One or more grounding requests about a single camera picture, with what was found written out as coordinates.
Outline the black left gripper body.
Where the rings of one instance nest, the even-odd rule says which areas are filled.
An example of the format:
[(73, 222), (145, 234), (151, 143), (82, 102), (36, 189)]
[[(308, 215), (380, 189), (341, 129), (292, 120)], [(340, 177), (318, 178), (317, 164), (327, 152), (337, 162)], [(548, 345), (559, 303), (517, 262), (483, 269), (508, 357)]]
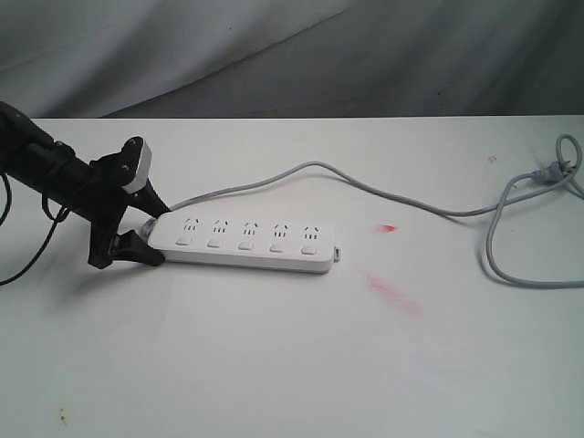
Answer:
[(114, 260), (131, 260), (137, 235), (132, 231), (120, 235), (118, 230), (130, 199), (123, 187), (133, 180), (136, 163), (131, 152), (117, 152), (91, 161), (89, 168), (84, 192), (91, 224), (88, 263), (104, 269)]

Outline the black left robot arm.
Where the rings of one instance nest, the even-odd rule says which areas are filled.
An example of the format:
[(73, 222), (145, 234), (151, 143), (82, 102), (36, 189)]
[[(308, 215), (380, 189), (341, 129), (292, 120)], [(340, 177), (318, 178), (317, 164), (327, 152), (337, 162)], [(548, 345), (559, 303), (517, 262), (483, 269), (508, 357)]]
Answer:
[(170, 211), (149, 180), (151, 149), (139, 136), (121, 150), (88, 163), (66, 143), (54, 140), (27, 115), (1, 104), (1, 170), (90, 223), (88, 263), (103, 269), (116, 260), (147, 266), (165, 261), (137, 232), (118, 233), (129, 207), (153, 218)]

